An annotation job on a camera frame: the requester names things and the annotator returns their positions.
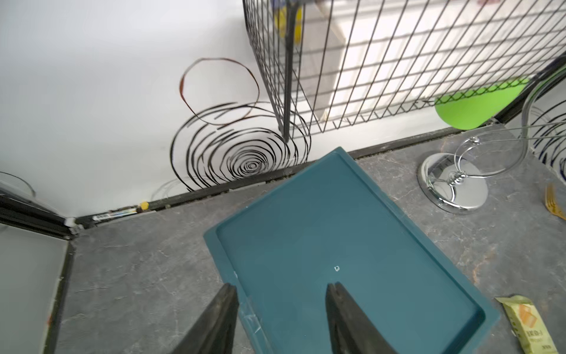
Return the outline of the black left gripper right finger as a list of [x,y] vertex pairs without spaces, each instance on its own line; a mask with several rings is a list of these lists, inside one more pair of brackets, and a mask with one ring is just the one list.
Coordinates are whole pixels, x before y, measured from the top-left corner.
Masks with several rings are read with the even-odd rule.
[[333,353],[396,353],[341,283],[327,286],[325,304]]

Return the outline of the teal drawer cabinet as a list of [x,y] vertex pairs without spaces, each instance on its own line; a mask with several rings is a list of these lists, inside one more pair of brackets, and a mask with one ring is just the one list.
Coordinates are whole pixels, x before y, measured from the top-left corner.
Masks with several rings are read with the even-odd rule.
[[473,353],[500,317],[342,148],[204,240],[256,353],[329,353],[330,283],[398,353]]

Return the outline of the green cookie packet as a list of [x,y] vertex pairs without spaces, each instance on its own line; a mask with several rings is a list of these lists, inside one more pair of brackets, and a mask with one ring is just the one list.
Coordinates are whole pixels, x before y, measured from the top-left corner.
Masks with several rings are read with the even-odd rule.
[[521,295],[495,298],[506,312],[512,330],[526,354],[558,353],[533,302]]

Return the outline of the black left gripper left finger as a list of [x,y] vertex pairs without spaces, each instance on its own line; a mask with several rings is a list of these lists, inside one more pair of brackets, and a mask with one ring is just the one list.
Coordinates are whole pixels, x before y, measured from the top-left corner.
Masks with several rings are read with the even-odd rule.
[[239,304],[237,288],[225,283],[172,353],[232,353]]

